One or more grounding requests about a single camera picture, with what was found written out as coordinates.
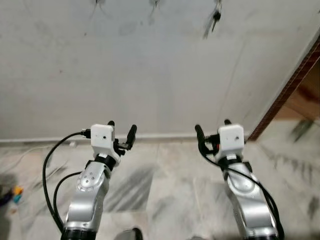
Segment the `wire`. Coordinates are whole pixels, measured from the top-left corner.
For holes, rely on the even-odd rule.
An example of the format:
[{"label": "wire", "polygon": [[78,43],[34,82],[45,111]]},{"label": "wire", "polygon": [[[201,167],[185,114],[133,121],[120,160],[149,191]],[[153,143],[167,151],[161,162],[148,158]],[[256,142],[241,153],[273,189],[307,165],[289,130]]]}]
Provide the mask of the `wire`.
[{"label": "wire", "polygon": [[48,206],[48,209],[51,213],[51,216],[53,218],[53,220],[55,221],[57,227],[59,228],[60,232],[62,233],[63,231],[63,223],[62,221],[57,217],[52,205],[51,205],[51,202],[50,202],[50,199],[49,199],[49,195],[48,195],[48,189],[47,189],[47,180],[46,180],[46,166],[47,166],[47,162],[51,156],[51,154],[54,152],[54,150],[56,150],[56,148],[61,145],[65,140],[67,140],[68,138],[71,138],[73,136],[76,136],[76,135],[81,135],[81,132],[75,132],[75,133],[72,133],[68,136],[66,136],[65,138],[63,138],[62,140],[60,140],[56,145],[53,146],[53,148],[49,151],[49,153],[47,154],[47,156],[45,157],[44,159],[44,162],[43,162],[43,166],[42,166],[42,183],[43,183],[43,191],[44,191],[44,197],[45,197],[45,201],[46,201],[46,204]]},{"label": "wire", "polygon": [[54,194],[53,194],[53,209],[54,209],[56,216],[59,218],[60,222],[62,222],[62,220],[61,220],[61,217],[59,216],[59,212],[58,212],[58,208],[57,208],[57,194],[58,194],[59,187],[64,182],[64,180],[66,180],[72,176],[79,175],[80,173],[81,173],[81,171],[78,171],[78,172],[74,172],[74,173],[71,173],[71,174],[65,176],[64,178],[62,178],[59,181],[59,183],[55,187]]},{"label": "wire", "polygon": [[11,169],[13,169],[15,166],[17,166],[21,161],[22,159],[30,152],[34,151],[34,150],[37,150],[37,149],[42,149],[42,148],[47,148],[47,147],[51,147],[52,145],[43,145],[43,146],[36,146],[36,147],[33,147],[33,148],[30,148],[28,149],[27,151],[25,151],[24,153],[22,153],[22,155],[20,156],[20,158],[14,162],[13,164],[11,164],[9,167],[5,168],[5,169],[1,169],[1,172],[0,174],[2,173],[5,173],[5,172],[8,172],[10,171]]},{"label": "wire", "polygon": [[246,174],[240,172],[240,171],[237,171],[235,169],[232,169],[232,168],[229,168],[227,166],[223,166],[219,163],[216,163],[214,161],[212,161],[210,158],[208,158],[206,156],[206,154],[204,154],[200,149],[199,149],[201,155],[204,157],[204,159],[206,159],[209,163],[215,165],[216,167],[219,167],[223,170],[228,170],[228,171],[231,171],[231,172],[234,172],[236,174],[239,174],[247,179],[249,179],[251,182],[253,182],[254,184],[258,185],[262,192],[263,192],[263,195],[265,197],[265,200],[266,200],[266,203],[268,205],[268,207],[270,208],[274,218],[275,218],[275,224],[276,224],[276,228],[277,228],[277,231],[278,231],[278,237],[280,240],[283,240],[285,238],[285,231],[284,231],[284,228],[282,227],[282,224],[281,224],[281,221],[280,221],[280,216],[279,216],[279,211],[278,211],[278,208],[277,208],[277,205],[276,205],[276,202],[275,200],[272,198],[272,196],[270,195],[270,193],[265,189],[265,187],[258,181],[254,180],[252,177],[250,176],[247,176]]}]

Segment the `concrete wall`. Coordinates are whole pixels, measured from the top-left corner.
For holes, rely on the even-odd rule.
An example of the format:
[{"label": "concrete wall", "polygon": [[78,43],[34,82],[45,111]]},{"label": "concrete wall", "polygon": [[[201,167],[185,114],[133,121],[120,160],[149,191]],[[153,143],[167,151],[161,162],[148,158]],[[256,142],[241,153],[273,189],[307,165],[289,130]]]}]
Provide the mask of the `concrete wall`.
[{"label": "concrete wall", "polygon": [[187,136],[224,118],[252,131],[320,27],[320,1],[0,2],[0,139],[54,138],[115,120]]}]

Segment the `white marble floor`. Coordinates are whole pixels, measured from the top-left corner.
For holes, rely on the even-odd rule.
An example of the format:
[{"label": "white marble floor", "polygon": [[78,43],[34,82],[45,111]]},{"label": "white marble floor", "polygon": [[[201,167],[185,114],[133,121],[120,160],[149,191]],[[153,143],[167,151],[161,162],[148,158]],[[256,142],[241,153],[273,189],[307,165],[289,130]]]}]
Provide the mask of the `white marble floor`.
[{"label": "white marble floor", "polygon": [[[253,172],[275,199],[286,239],[320,239],[320,152],[308,162],[301,156],[280,159],[272,149],[259,144],[246,145],[245,160],[250,161]],[[0,183],[25,189],[18,205],[11,202],[0,208],[0,240],[60,239],[45,203],[40,177],[49,149],[34,150],[11,170],[1,171],[26,149],[0,148]],[[81,171],[91,159],[89,145],[58,148],[47,173],[63,167],[48,179],[50,195],[63,176]],[[303,177],[297,170],[302,165]],[[63,217],[75,179],[63,183],[58,193],[57,204]],[[121,231],[135,226],[146,240],[189,240],[194,236],[206,240],[240,239],[220,169],[207,163],[198,153],[197,143],[190,141],[137,143],[122,157],[110,180],[96,239],[114,240]]]}]

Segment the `wooden door frame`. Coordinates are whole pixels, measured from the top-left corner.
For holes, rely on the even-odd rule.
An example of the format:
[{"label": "wooden door frame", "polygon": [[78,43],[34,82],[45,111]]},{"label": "wooden door frame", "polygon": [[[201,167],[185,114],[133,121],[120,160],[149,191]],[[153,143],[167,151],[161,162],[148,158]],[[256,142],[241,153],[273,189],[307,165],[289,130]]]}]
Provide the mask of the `wooden door frame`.
[{"label": "wooden door frame", "polygon": [[248,140],[255,141],[274,119],[281,107],[288,100],[290,95],[296,90],[317,60],[320,58],[320,36],[313,44],[310,51],[306,54],[294,74],[282,89],[279,96],[273,102],[267,113],[264,115],[258,126],[254,129]]}]

